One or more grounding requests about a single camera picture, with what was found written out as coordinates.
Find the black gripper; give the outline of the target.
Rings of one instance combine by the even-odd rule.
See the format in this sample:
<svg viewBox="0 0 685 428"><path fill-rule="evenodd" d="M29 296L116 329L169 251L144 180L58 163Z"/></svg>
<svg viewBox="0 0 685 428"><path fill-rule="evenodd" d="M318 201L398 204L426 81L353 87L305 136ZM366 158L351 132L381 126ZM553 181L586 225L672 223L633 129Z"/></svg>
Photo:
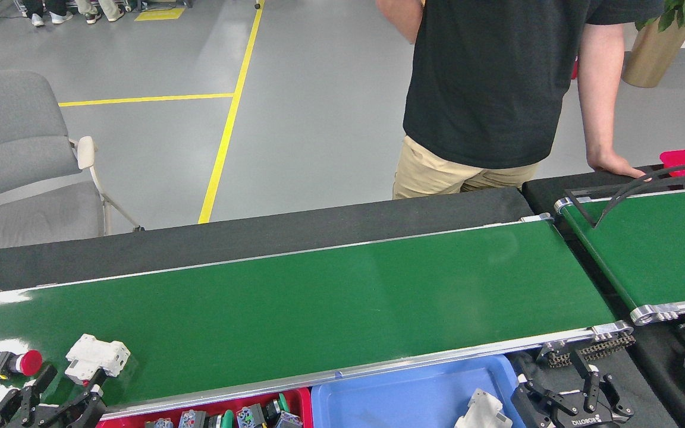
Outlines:
<svg viewBox="0 0 685 428"><path fill-rule="evenodd" d="M106 372L97 369L83 391L62 409L60 405L41 404L40 400L56 374L56 368L48 364L23 388L11 388L0 402L0 427L96 427L106 411L101 389Z"/></svg>
<svg viewBox="0 0 685 428"><path fill-rule="evenodd" d="M554 392L524 370L519 364L517 385L511 400L527 427L617 427L620 419L635 415L635 406L627 400L626 390L610 373L600 375L592 364L582 367L585 380L583 409L578 414L578 391Z"/></svg>

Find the person's left hand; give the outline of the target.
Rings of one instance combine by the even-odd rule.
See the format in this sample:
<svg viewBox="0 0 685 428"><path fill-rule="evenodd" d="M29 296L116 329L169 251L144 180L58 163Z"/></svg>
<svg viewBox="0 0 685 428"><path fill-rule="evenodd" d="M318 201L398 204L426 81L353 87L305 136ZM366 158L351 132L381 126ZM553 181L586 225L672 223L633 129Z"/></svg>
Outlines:
<svg viewBox="0 0 685 428"><path fill-rule="evenodd" d="M645 176L644 171L631 167L630 162L614 152L588 152L587 163L596 172L609 172L632 179Z"/></svg>

